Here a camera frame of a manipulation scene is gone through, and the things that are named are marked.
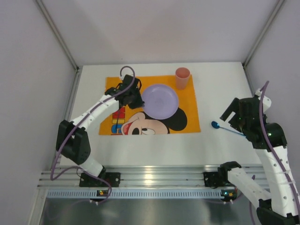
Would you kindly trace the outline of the blue plastic fork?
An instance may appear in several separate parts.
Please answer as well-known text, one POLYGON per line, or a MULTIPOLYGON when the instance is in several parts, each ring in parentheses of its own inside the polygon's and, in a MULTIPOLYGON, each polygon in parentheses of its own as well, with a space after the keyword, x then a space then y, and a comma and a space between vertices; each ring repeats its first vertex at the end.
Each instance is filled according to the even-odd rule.
POLYGON ((118 110, 118 114, 117 114, 117 120, 116 120, 116 124, 115 124, 115 131, 118 131, 118 122, 119 122, 119 118, 120 118, 120 110, 118 110))

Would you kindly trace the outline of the blue plastic spoon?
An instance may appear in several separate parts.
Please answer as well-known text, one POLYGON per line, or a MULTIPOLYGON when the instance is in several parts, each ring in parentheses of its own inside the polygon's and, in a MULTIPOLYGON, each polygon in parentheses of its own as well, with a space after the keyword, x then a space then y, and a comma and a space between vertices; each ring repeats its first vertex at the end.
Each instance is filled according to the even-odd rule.
POLYGON ((242 134, 242 133, 239 133, 239 132, 237 132, 237 131, 233 131, 233 130, 231 130, 231 129, 228 129, 228 128, 225 128, 225 127, 220 126, 220 124, 217 123, 216 121, 212 121, 210 124, 211 124, 211 126, 212 126, 214 129, 223 129, 223 130, 225 130, 225 131, 228 131, 228 132, 234 133, 234 134, 236 134, 236 135, 240 135, 240 136, 245 137, 245 135, 242 134))

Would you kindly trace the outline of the lilac plastic plate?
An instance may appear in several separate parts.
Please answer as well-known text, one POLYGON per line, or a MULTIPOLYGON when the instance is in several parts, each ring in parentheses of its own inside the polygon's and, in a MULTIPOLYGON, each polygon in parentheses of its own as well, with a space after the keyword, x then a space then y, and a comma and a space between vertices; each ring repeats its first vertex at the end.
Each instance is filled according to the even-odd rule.
POLYGON ((179 98, 173 88, 164 84, 154 84, 142 93, 143 111, 151 118, 164 120, 172 117, 178 107, 179 98))

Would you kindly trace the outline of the pink plastic cup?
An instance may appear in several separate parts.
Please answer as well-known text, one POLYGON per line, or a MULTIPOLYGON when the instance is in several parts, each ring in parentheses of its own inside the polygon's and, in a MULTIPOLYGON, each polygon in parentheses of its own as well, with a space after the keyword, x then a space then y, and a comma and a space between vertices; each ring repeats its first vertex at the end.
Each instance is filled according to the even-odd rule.
POLYGON ((175 83, 176 88, 179 90, 183 90, 186 88, 190 77, 189 69, 185 67, 180 67, 175 71, 175 83))

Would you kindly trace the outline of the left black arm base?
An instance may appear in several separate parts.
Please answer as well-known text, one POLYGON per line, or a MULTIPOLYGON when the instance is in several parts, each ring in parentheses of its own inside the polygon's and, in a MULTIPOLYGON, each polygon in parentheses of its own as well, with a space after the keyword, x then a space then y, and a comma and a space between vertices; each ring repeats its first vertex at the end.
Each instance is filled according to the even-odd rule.
MULTIPOLYGON (((107 172, 105 174, 104 180, 108 182, 111 187, 119 187, 120 185, 120 178, 121 173, 119 172, 107 172)), ((99 180, 96 180, 95 178, 92 178, 88 176, 85 173, 81 173, 80 176, 80 182, 79 182, 79 187, 82 188, 96 188, 96 187, 107 187, 107 185, 99 180)))

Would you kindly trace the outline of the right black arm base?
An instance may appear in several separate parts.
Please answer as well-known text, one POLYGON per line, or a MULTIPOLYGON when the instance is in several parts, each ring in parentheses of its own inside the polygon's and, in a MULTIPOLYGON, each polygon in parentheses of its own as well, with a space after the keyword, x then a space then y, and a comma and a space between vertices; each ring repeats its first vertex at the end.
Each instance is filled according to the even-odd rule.
POLYGON ((233 187, 233 184, 225 181, 218 172, 203 172, 203 179, 205 187, 233 187))

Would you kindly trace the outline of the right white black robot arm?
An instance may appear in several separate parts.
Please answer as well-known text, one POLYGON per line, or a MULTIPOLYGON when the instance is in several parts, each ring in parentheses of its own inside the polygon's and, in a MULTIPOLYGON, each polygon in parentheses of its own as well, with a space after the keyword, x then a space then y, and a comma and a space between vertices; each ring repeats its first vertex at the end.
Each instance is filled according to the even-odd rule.
POLYGON ((266 121, 271 100, 264 92, 259 89, 253 97, 235 98, 220 118, 251 142, 269 190, 258 185, 236 161, 221 164, 217 171, 224 183, 234 185, 252 203, 262 225, 298 225, 300 195, 289 166, 287 140, 279 124, 266 121))

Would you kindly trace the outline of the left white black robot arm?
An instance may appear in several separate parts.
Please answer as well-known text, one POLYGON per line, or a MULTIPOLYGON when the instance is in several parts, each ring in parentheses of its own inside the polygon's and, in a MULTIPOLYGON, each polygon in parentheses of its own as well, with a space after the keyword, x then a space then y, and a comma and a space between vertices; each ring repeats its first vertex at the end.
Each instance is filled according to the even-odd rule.
POLYGON ((106 90, 104 95, 86 112, 77 118, 59 124, 56 151, 70 159, 93 177, 100 178, 105 168, 92 156, 91 140, 94 131, 108 116, 124 106, 132 109, 142 107, 141 81, 125 75, 116 87, 106 90))

